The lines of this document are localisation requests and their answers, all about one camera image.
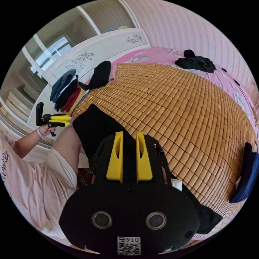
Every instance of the wrist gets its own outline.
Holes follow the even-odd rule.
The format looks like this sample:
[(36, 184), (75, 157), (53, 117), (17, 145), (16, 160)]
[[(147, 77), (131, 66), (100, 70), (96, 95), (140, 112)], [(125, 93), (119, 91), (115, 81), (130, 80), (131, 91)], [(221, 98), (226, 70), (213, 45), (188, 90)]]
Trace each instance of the wrist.
[(44, 135), (40, 132), (40, 128), (37, 128), (36, 132), (40, 138), (44, 137)]

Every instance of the red clothing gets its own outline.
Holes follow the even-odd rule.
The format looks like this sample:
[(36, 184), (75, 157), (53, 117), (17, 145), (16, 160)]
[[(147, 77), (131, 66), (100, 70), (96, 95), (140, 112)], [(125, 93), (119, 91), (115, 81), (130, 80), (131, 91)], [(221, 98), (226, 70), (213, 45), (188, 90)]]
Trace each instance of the red clothing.
[(68, 98), (66, 104), (63, 106), (63, 109), (66, 112), (70, 111), (70, 109), (72, 108), (72, 106), (75, 103), (76, 99), (78, 98), (80, 92), (81, 92), (81, 87), (79, 85), (77, 85), (76, 90), (70, 95), (70, 97)]

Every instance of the striped wallpaper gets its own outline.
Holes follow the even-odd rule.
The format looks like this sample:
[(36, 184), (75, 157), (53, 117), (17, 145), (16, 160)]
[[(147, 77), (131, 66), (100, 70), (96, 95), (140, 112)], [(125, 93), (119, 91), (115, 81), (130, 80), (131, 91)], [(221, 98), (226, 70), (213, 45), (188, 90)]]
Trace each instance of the striped wallpaper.
[(145, 30), (152, 47), (184, 51), (211, 59), (225, 68), (250, 94), (254, 104), (259, 90), (237, 48), (214, 25), (176, 4), (163, 0), (124, 0)]

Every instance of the qr code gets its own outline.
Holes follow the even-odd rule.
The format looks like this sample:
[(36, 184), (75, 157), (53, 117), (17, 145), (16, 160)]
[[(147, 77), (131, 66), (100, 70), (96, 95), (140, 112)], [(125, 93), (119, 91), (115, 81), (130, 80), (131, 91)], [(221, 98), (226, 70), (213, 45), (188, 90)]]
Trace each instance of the qr code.
[(118, 255), (141, 255), (140, 237), (118, 237)]

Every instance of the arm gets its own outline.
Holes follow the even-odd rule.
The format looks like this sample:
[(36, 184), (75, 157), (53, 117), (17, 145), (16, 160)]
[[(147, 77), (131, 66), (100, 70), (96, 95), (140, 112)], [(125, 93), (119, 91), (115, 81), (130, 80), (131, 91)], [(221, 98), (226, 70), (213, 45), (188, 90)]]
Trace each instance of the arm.
[[(55, 128), (48, 128), (48, 125), (43, 125), (40, 126), (39, 130), (43, 136), (47, 136), (50, 134), (51, 131), (54, 132)], [(39, 143), (40, 140), (41, 137), (35, 130), (32, 133), (16, 141), (13, 150), (20, 158), (24, 158)]]

